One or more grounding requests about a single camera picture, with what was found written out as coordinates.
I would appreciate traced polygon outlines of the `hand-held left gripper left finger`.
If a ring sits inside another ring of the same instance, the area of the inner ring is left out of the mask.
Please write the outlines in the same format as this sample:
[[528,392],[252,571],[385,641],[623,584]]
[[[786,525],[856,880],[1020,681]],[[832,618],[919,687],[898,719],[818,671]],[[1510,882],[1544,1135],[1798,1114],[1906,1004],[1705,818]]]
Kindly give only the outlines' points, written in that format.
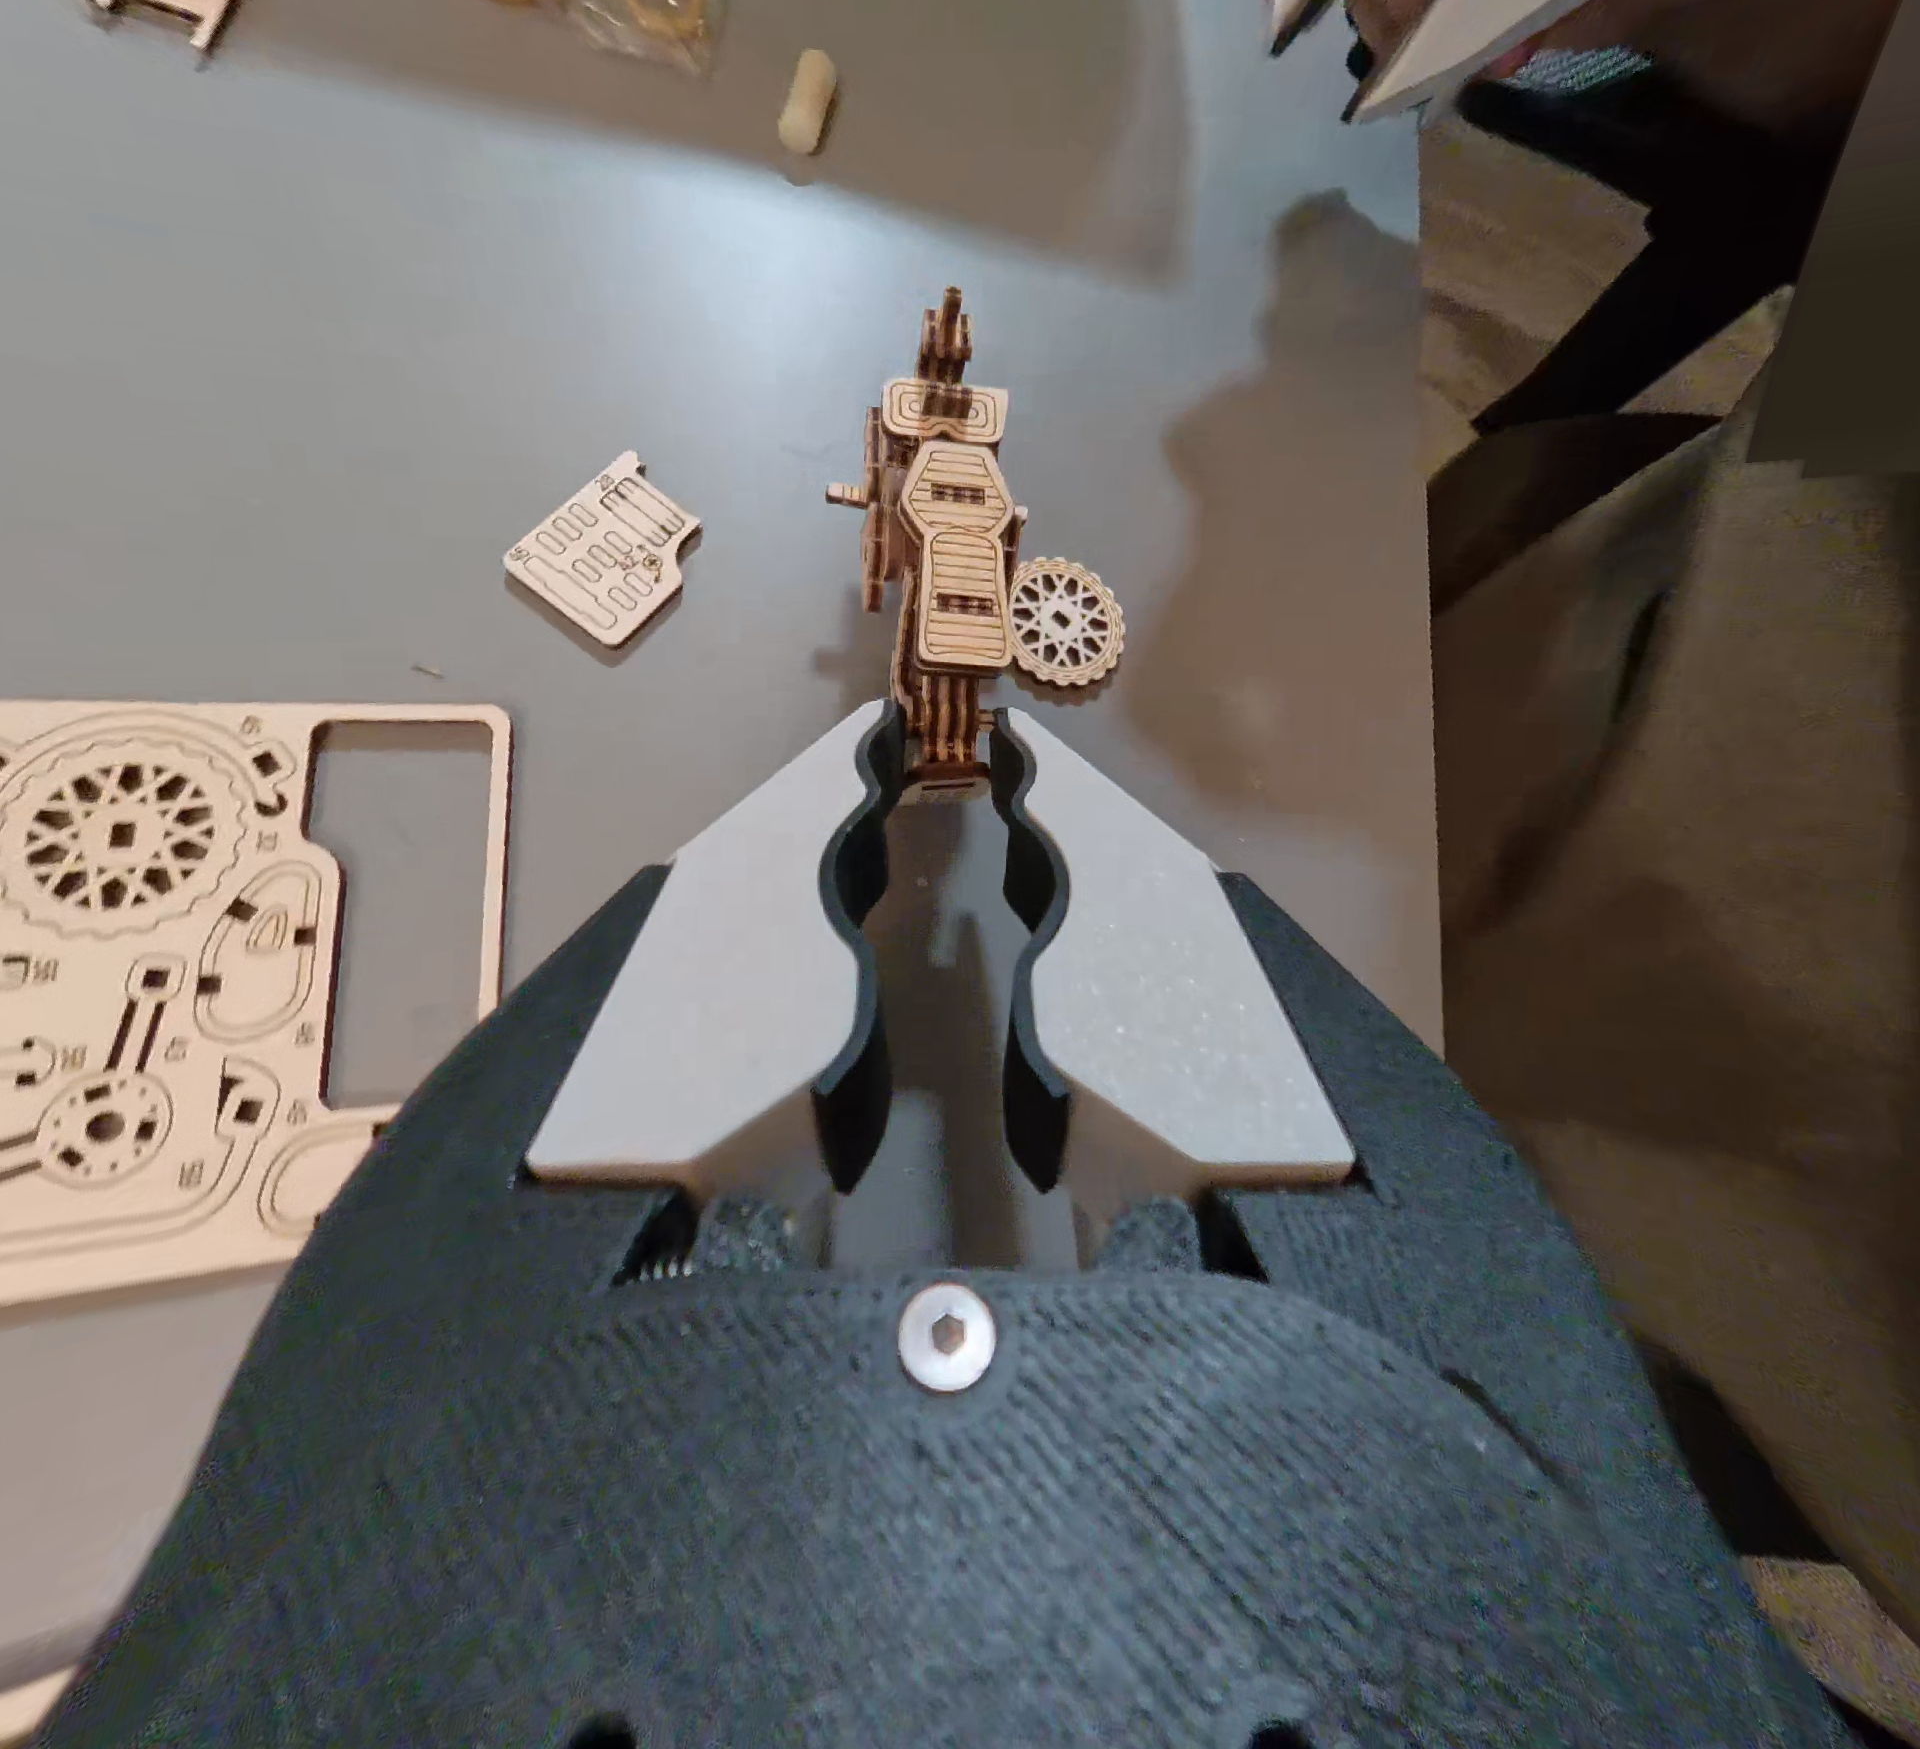
[[691,1197],[847,1194],[890,1110],[877,958],[904,715],[870,702],[685,842],[526,1167]]

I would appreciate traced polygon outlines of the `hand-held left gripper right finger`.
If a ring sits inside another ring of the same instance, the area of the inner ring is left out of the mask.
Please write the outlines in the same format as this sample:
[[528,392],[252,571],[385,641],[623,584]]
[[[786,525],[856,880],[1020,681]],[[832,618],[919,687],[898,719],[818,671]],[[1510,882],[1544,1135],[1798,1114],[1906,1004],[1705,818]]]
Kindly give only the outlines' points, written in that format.
[[991,730],[1004,897],[1029,930],[1002,1066],[1040,1192],[1344,1180],[1352,1139],[1211,859],[1023,709]]

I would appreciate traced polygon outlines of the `wooden spoked wheel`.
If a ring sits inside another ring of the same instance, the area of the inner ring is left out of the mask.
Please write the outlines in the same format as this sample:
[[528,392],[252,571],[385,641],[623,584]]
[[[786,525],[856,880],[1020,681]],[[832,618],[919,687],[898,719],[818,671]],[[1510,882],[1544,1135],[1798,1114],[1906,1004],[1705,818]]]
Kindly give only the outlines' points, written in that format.
[[1116,670],[1122,609],[1084,563],[1058,556],[1023,559],[1010,582],[1008,609],[1014,666],[1029,681],[1078,690]]

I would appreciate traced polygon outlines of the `wooden motorcycle model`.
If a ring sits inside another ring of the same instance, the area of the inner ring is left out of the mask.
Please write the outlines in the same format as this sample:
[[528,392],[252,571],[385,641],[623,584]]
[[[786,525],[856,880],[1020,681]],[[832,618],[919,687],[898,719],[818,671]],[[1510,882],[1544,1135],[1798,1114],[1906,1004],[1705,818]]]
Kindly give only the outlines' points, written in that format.
[[915,366],[868,407],[862,474],[832,504],[862,514],[862,607],[898,588],[889,671],[904,719],[904,787],[959,799],[987,776],[984,694],[1014,666],[1012,578],[1025,510],[1001,466],[1008,394],[966,379],[972,318],[957,286],[925,311]]

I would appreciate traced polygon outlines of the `grey desk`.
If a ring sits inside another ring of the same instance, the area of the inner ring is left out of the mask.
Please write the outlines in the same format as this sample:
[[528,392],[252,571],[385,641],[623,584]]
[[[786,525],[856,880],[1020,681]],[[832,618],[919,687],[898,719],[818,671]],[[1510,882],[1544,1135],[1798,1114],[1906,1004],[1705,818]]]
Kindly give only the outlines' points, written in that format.
[[[1002,689],[1443,1042],[1417,140],[1265,0],[725,0],[712,71],[488,0],[4,0],[4,696],[507,711],[507,989],[883,692],[824,502],[957,284],[1023,550]],[[820,149],[777,136],[807,47]],[[501,557],[634,449],[702,531],[619,651]]]

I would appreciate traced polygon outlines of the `small wooden parts panel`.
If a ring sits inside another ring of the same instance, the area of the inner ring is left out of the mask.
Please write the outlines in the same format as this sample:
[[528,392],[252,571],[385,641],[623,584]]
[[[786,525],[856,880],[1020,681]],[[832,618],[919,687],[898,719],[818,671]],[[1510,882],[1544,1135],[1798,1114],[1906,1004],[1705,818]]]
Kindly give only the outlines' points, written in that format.
[[522,533],[501,565],[511,586],[619,651],[674,605],[701,531],[628,447]]

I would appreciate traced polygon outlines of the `person's grey shirt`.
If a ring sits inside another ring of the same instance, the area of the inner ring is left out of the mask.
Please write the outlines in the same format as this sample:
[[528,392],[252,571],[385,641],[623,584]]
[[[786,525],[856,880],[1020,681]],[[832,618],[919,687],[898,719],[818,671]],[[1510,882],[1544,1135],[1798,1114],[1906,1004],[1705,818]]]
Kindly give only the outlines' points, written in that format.
[[1800,295],[1726,415],[1428,485],[1445,1036],[1916,1744],[1916,295]]

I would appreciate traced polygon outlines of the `wooden parts sheet with round hole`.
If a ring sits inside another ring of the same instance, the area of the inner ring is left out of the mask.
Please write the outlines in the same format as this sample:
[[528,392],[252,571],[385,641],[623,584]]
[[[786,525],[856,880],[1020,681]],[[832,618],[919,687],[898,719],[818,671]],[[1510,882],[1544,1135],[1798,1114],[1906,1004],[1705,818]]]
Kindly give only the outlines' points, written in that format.
[[492,704],[7,700],[2,1302],[277,1266],[395,1104],[325,1101],[342,725],[488,738],[476,1017],[501,994],[513,727]]

